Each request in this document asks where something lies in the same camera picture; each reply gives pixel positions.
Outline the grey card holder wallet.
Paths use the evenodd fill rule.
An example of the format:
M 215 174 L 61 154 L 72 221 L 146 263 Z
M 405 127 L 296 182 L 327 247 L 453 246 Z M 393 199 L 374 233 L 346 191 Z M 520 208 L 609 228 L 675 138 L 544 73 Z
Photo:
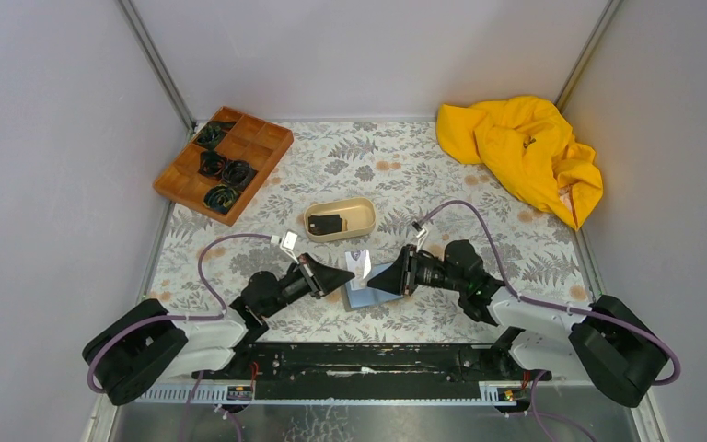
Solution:
M 354 279 L 347 282 L 343 288 L 343 303 L 347 311 L 369 308 L 402 299 L 402 296 L 368 287 L 365 284 L 367 278 L 363 277 L 361 265 L 354 266 L 352 272 Z

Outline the white VIP card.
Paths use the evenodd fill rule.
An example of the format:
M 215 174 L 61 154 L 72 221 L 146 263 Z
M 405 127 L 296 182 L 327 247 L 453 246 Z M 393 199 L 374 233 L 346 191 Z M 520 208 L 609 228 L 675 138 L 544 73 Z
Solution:
M 355 289 L 358 289 L 366 283 L 372 272 L 370 252 L 369 250 L 346 251 L 344 257 L 347 270 L 354 275 L 350 283 Z

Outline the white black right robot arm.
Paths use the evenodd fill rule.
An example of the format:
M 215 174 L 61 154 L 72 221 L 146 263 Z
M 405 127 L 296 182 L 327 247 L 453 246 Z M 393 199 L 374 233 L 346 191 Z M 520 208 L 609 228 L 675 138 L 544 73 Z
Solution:
M 513 294 L 486 272 L 466 240 L 455 240 L 442 258 L 410 244 L 385 270 L 369 277 L 371 288 L 410 296 L 420 286 L 458 294 L 472 320 L 504 327 L 492 349 L 508 355 L 535 377 L 540 371 L 591 382 L 614 402 L 635 407 L 670 359 L 668 350 L 619 299 L 602 296 L 585 306 Z

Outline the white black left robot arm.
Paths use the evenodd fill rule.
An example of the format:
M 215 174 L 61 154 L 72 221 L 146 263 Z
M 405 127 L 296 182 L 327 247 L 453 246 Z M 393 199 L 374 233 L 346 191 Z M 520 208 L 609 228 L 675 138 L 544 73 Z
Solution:
M 268 331 L 266 318 L 302 297 L 324 297 L 354 277 L 304 253 L 282 277 L 267 271 L 252 275 L 217 315 L 171 314 L 155 299 L 143 301 L 84 348 L 88 386 L 124 405 L 158 381 L 224 370 Z

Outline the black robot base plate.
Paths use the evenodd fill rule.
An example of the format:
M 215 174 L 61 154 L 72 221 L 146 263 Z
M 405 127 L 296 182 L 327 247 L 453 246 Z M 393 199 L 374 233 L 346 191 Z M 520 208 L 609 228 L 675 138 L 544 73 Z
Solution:
M 478 400 L 481 386 L 518 392 L 538 375 L 505 349 L 462 343 L 242 344 L 205 374 L 242 381 L 259 400 Z

